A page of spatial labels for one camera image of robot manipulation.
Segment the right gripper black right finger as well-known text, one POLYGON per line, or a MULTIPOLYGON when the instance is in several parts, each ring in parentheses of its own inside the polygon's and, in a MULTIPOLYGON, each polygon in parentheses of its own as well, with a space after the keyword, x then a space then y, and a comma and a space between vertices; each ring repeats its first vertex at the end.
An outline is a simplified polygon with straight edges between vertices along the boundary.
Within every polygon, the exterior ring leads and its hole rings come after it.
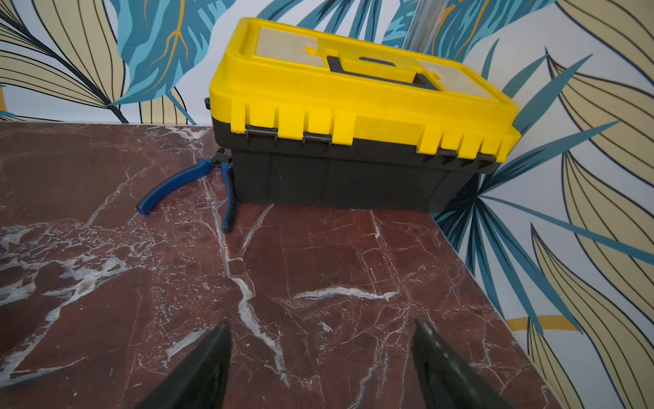
POLYGON ((432 325, 416 319, 411 353, 427 408, 509 408, 432 325))

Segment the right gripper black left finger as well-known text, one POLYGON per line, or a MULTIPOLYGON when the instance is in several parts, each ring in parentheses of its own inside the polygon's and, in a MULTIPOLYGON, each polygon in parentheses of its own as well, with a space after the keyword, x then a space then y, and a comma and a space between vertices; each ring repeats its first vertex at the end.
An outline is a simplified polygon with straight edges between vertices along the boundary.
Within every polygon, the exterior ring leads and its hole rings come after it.
POLYGON ((232 354, 228 323, 217 325, 139 408, 221 408, 232 354))

